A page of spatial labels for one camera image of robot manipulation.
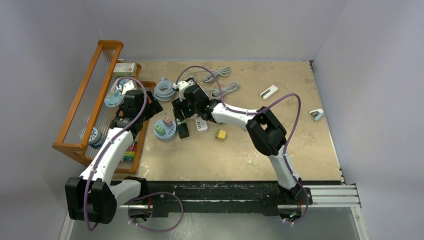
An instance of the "colorful block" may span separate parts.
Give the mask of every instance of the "colorful block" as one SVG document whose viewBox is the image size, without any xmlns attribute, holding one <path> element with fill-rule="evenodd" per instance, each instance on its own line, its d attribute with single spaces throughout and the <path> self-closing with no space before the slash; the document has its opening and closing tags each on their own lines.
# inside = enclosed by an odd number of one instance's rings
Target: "colorful block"
<svg viewBox="0 0 424 240">
<path fill-rule="evenodd" d="M 159 135 L 164 135 L 165 134 L 165 128 L 162 125 L 160 125 L 160 124 L 157 124 L 156 126 L 154 126 L 154 130 Z"/>
<path fill-rule="evenodd" d="M 172 126 L 172 120 L 169 117 L 164 116 L 162 118 L 162 121 L 163 121 L 163 124 L 165 124 L 167 127 L 171 127 Z"/>
</svg>

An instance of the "gray floor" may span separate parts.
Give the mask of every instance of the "gray floor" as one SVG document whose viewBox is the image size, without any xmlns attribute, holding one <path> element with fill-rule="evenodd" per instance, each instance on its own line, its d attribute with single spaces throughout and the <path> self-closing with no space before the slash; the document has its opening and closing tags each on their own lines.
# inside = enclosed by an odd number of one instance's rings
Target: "gray floor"
<svg viewBox="0 0 424 240">
<path fill-rule="evenodd" d="M 165 229 L 179 218 L 151 218 L 147 227 Z M 350 208 L 310 208 L 294 227 L 279 217 L 261 214 L 186 213 L 181 224 L 166 233 L 149 232 L 128 224 L 127 210 L 119 209 L 108 225 L 88 232 L 83 221 L 75 222 L 71 240 L 358 240 Z"/>
</svg>

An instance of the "coiled cable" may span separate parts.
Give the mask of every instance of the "coiled cable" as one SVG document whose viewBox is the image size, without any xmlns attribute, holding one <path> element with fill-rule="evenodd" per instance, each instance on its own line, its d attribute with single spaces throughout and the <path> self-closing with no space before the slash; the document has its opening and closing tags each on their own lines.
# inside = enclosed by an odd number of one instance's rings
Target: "coiled cable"
<svg viewBox="0 0 424 240">
<path fill-rule="evenodd" d="M 158 101 L 167 102 L 174 97 L 174 94 L 173 83 L 168 81 L 166 77 L 162 77 L 160 82 L 154 87 L 153 95 Z"/>
</svg>

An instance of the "small yellow cube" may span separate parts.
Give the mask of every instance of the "small yellow cube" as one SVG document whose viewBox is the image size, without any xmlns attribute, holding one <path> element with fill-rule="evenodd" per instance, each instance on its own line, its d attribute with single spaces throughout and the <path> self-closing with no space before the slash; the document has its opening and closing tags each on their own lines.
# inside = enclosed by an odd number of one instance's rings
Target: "small yellow cube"
<svg viewBox="0 0 424 240">
<path fill-rule="evenodd" d="M 221 129 L 218 129 L 215 133 L 215 138 L 221 141 L 225 140 L 225 137 L 227 135 L 227 132 Z"/>
</svg>

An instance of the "pink block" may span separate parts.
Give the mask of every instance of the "pink block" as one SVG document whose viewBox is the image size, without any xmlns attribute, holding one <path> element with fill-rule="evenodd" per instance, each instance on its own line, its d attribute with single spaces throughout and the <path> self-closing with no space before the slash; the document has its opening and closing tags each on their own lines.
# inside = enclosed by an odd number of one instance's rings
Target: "pink block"
<svg viewBox="0 0 424 240">
<path fill-rule="evenodd" d="M 162 118 L 162 121 L 163 121 L 163 123 L 164 123 L 166 126 L 168 126 L 168 127 L 171 127 L 171 126 L 172 126 L 172 120 L 171 120 L 169 117 L 164 116 L 164 117 Z"/>
</svg>

